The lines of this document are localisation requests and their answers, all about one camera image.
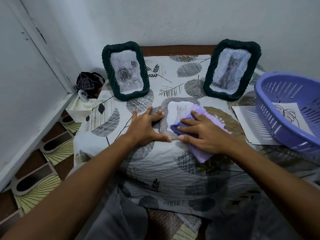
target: patterned floor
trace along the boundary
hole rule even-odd
[[[64,111],[59,121],[0,193],[0,238],[57,187],[73,168],[73,138],[81,123]],[[202,219],[148,209],[148,237],[159,240],[205,239]]]

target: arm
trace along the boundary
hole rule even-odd
[[[294,229],[306,239],[320,239],[320,191],[287,172],[266,157],[216,126],[205,115],[191,112],[196,120],[182,119],[199,139],[184,135],[179,140],[208,153],[223,153],[246,171],[265,191]]]
[[[138,117],[133,111],[124,135],[56,187],[2,239],[74,239],[100,201],[107,180],[134,147],[151,141],[171,142],[170,137],[152,129],[151,122],[164,114],[149,115],[151,109]]]

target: white cat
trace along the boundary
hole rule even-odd
[[[177,104],[177,119],[176,121],[180,120],[186,113],[187,111],[187,105],[184,105],[184,106],[180,106]]]

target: left hand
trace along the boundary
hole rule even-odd
[[[137,116],[135,109],[132,111],[131,124],[125,135],[130,136],[136,143],[136,146],[145,146],[151,141],[172,141],[170,136],[159,134],[153,130],[151,122],[162,119],[165,114],[159,110],[157,113],[150,115],[151,110],[152,106],[139,116]]]

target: right hand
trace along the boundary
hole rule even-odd
[[[179,136],[179,140],[196,146],[198,149],[211,154],[229,154],[230,149],[241,146],[241,141],[225,132],[223,129],[215,125],[204,114],[199,115],[195,111],[191,111],[192,116],[196,120],[181,119],[183,124],[188,127],[178,127],[178,130],[199,135],[199,139],[189,135]]]

